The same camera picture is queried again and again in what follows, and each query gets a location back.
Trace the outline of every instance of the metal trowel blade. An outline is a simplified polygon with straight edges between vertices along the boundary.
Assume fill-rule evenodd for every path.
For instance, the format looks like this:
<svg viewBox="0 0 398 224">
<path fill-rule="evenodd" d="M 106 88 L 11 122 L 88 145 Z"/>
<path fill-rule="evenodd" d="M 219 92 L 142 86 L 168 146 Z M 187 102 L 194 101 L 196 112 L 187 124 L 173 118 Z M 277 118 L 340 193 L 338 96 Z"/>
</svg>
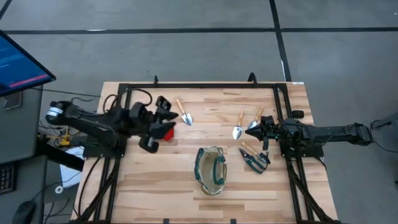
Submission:
<svg viewBox="0 0 398 224">
<path fill-rule="evenodd" d="M 241 137 L 243 129 L 241 127 L 235 127 L 234 131 L 232 132 L 232 136 L 234 137 L 235 140 L 239 139 Z"/>
<path fill-rule="evenodd" d="M 190 114 L 183 114 L 182 119 L 184 120 L 185 124 L 192 125 L 192 118 Z"/>
<path fill-rule="evenodd" d="M 252 122 L 250 122 L 248 129 L 254 128 L 256 126 L 257 126 L 257 121 L 252 121 Z"/>
</svg>

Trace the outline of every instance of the wooden table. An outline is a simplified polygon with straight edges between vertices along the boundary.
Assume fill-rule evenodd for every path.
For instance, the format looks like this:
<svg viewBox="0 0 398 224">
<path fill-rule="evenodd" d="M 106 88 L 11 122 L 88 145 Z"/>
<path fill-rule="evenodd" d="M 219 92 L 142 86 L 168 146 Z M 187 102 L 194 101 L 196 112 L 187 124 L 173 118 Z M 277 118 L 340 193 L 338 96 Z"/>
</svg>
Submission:
<svg viewBox="0 0 398 224">
<path fill-rule="evenodd" d="M 103 86 L 98 111 L 102 113 L 104 98 L 116 94 L 119 83 L 106 82 Z M 312 124 L 312 114 L 304 85 L 288 83 L 292 110 L 304 110 L 303 123 Z M 148 88 L 154 101 L 160 95 L 172 102 L 172 111 L 179 112 L 176 98 L 183 101 L 194 124 L 188 126 L 176 118 L 174 140 L 160 142 L 159 151 L 149 154 L 138 146 L 133 136 L 121 160 L 112 223 L 295 223 L 294 209 L 284 158 L 279 144 L 270 140 L 269 156 L 272 164 L 263 174 L 257 174 L 243 161 L 238 146 L 245 141 L 261 151 L 262 143 L 252 136 L 242 134 L 232 138 L 239 112 L 244 110 L 243 128 L 246 129 L 258 109 L 265 106 L 262 115 L 276 119 L 275 99 L 272 90 L 259 89 L 199 89 L 199 88 Z M 148 102 L 148 96 L 134 91 L 132 103 Z M 154 103 L 148 106 L 155 110 Z M 224 149 L 228 174 L 226 188 L 215 196 L 207 196 L 195 180 L 193 168 L 200 147 L 219 146 Z M 95 158 L 85 161 L 81 183 Z M 337 218 L 325 168 L 315 159 L 303 158 L 308 188 L 322 209 Z M 87 207 L 98 191 L 103 159 L 95 167 L 83 194 L 82 209 Z M 307 218 L 299 192 L 303 219 Z M 108 196 L 103 202 L 104 218 Z"/>
</svg>

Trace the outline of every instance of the green bag handle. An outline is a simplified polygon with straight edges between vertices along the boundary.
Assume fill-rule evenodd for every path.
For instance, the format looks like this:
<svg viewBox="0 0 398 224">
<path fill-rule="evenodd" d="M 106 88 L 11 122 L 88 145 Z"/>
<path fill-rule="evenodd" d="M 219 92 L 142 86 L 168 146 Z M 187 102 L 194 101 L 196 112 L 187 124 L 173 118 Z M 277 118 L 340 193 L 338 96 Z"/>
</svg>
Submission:
<svg viewBox="0 0 398 224">
<path fill-rule="evenodd" d="M 197 158 L 195 159 L 195 179 L 196 179 L 197 181 L 199 181 L 199 179 L 200 179 L 200 174 L 199 174 L 199 161 L 200 161 L 200 158 L 204 155 L 204 153 L 205 153 L 205 150 L 204 150 L 203 148 L 200 148 L 200 149 L 198 150 Z"/>
<path fill-rule="evenodd" d="M 224 184 L 224 178 L 220 178 L 220 179 L 218 179 L 217 180 L 217 176 L 216 176 L 216 169 L 217 169 L 217 163 L 219 163 L 219 162 L 222 162 L 222 163 L 224 163 L 225 162 L 225 158 L 224 158 L 224 156 L 218 156 L 215 160 L 214 160 L 214 166 L 213 166 L 213 180 L 214 180 L 214 183 L 216 184 L 216 185 L 222 185 L 222 184 Z"/>
</svg>

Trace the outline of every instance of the white paper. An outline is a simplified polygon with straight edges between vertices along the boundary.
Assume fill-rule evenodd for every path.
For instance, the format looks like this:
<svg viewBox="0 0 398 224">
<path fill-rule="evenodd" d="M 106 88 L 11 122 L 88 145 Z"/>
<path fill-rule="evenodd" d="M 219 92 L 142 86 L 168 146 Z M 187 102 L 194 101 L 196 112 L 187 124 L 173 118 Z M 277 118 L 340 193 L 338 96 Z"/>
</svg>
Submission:
<svg viewBox="0 0 398 224">
<path fill-rule="evenodd" d="M 67 150 L 66 153 L 76 155 L 77 157 L 82 159 L 83 158 L 83 150 L 84 150 L 84 147 L 81 147 L 81 146 L 74 147 L 74 148 Z M 75 184 L 79 184 L 81 174 L 78 174 L 78 173 L 80 173 L 80 171 L 71 169 L 71 168 L 61 165 L 61 164 L 60 164 L 60 169 L 61 169 L 61 178 L 62 178 L 62 182 L 63 182 L 62 183 L 63 188 L 68 188 Z"/>
</svg>

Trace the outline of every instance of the keyboard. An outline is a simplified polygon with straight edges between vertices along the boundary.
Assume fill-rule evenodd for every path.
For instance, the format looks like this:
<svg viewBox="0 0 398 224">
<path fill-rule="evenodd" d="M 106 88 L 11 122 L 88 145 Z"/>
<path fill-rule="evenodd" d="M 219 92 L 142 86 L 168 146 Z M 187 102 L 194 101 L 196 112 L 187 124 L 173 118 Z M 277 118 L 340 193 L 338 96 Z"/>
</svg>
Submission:
<svg viewBox="0 0 398 224">
<path fill-rule="evenodd" d="M 9 193 L 16 187 L 16 163 L 0 164 L 0 194 Z"/>
</svg>

